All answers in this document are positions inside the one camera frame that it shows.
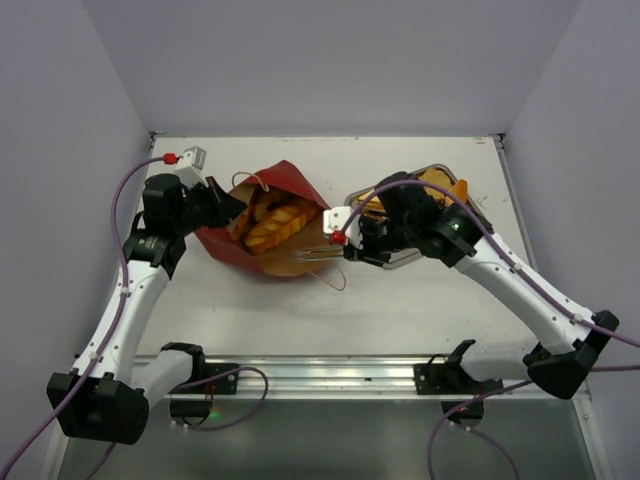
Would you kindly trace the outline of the fake triangle sandwich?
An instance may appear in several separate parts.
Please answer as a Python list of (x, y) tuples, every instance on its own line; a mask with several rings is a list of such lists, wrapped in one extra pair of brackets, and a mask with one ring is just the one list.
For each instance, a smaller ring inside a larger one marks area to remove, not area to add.
[(372, 196), (368, 201), (366, 199), (373, 193), (373, 189), (363, 192), (354, 193), (348, 200), (348, 205), (357, 206), (364, 204), (364, 211), (384, 212), (384, 207), (378, 196)]

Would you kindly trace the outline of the braided fake bread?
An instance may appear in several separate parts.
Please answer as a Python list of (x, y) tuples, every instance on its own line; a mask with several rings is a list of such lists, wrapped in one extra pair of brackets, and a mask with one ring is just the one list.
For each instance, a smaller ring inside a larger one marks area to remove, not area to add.
[(318, 204), (305, 198), (295, 198), (275, 208), (247, 234), (245, 245), (253, 255), (277, 247), (297, 233), (320, 212)]

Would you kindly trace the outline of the metal tongs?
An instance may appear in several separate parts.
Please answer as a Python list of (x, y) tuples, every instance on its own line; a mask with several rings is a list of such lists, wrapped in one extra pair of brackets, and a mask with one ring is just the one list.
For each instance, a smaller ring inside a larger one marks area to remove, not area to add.
[(319, 246), (311, 249), (297, 250), (288, 254), (296, 262), (324, 262), (343, 257), (340, 246)]

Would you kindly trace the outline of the red brown paper bag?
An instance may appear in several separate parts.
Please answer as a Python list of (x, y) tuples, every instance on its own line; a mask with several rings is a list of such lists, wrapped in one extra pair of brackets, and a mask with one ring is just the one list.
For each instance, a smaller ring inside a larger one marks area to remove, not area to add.
[(294, 164), (282, 160), (255, 173), (238, 171), (231, 181), (228, 193), (246, 204), (244, 211), (227, 227), (195, 233), (213, 259), (274, 278), (311, 276), (336, 291), (346, 288), (345, 276), (335, 283), (320, 273), (330, 258), (296, 258), (327, 245), (322, 214), (329, 205)]

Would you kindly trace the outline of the fake brown toast slice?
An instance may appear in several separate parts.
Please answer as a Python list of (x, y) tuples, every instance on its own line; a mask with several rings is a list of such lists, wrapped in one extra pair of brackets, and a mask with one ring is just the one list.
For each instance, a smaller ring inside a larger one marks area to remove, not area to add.
[[(451, 187), (454, 185), (454, 181), (441, 169), (438, 168), (428, 168), (423, 173), (421, 173), (418, 177), (418, 180), (437, 185), (443, 189), (449, 191)], [(426, 187), (425, 191), (428, 195), (430, 195), (436, 203), (440, 207), (446, 207), (449, 199), (446, 195), (444, 195), (441, 191), (437, 189), (433, 189), (431, 187)]]

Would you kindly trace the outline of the orange fake bread loaf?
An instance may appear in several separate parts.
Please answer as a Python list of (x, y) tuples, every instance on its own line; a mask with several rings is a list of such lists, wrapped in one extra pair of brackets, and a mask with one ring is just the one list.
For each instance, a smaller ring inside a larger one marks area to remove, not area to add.
[(464, 179), (459, 179), (450, 188), (450, 192), (463, 204), (468, 202), (468, 183)]

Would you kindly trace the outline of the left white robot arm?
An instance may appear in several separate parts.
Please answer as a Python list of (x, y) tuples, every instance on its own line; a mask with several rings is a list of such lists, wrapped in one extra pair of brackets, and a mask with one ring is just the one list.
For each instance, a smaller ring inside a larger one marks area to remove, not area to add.
[(163, 173), (148, 178), (143, 209), (121, 248), (111, 299), (89, 344), (67, 373), (55, 373), (47, 396), (70, 438), (132, 445), (149, 413), (179, 386), (201, 390), (208, 379), (199, 345), (169, 342), (140, 371), (136, 352), (151, 313), (186, 251), (185, 239), (207, 227), (224, 229), (246, 209), (211, 179), (187, 182)]

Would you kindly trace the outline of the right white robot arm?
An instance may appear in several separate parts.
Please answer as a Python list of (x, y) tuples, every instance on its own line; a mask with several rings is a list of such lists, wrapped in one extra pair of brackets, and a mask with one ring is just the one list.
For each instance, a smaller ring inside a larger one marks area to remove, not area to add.
[(458, 195), (398, 172), (355, 206), (324, 212), (323, 234), (352, 262), (377, 267), (404, 250), (466, 276), (510, 310), (532, 341), (465, 340), (448, 355), (445, 379), (468, 392), (489, 380), (528, 380), (570, 399), (619, 326), (608, 310), (569, 299), (523, 261), (490, 223)]

